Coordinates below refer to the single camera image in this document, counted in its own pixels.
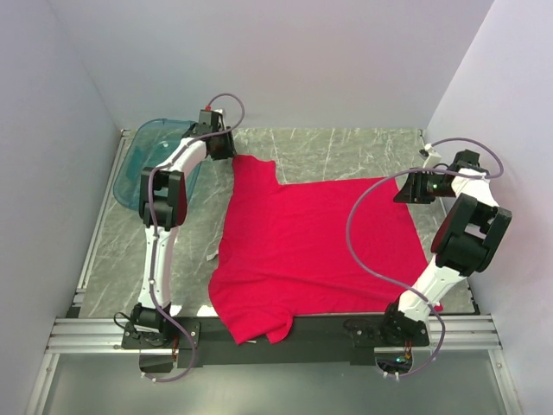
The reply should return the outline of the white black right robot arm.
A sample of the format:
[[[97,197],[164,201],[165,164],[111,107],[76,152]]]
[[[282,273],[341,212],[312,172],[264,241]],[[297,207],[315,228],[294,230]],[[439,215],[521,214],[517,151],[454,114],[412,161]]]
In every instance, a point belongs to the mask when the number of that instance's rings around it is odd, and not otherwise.
[[[494,200],[486,174],[480,167],[480,155],[463,150],[455,154],[444,173],[408,174],[394,197],[397,203],[430,204],[437,197],[453,197],[455,202],[432,241],[428,266],[413,289],[387,307],[379,324],[384,342],[422,342],[430,308],[460,281],[491,263],[512,212]]]

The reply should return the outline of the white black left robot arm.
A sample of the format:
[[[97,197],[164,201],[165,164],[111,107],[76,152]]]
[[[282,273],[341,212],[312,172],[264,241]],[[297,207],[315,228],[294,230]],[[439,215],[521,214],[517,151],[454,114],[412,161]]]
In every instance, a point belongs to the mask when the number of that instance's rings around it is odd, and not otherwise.
[[[144,224],[146,254],[143,283],[130,321],[143,327],[142,337],[152,347],[167,345],[178,331],[170,321],[170,277],[176,237],[188,213],[188,183],[206,158],[235,156],[224,111],[208,106],[165,159],[141,172],[138,213]]]

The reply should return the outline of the red t shirt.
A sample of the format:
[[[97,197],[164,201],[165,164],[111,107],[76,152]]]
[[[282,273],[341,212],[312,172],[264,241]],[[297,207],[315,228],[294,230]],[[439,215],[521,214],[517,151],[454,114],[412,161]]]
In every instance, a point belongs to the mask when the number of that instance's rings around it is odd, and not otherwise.
[[[280,342],[296,316],[382,312],[426,268],[395,182],[281,184],[273,162],[247,155],[232,168],[208,292],[236,343]]]

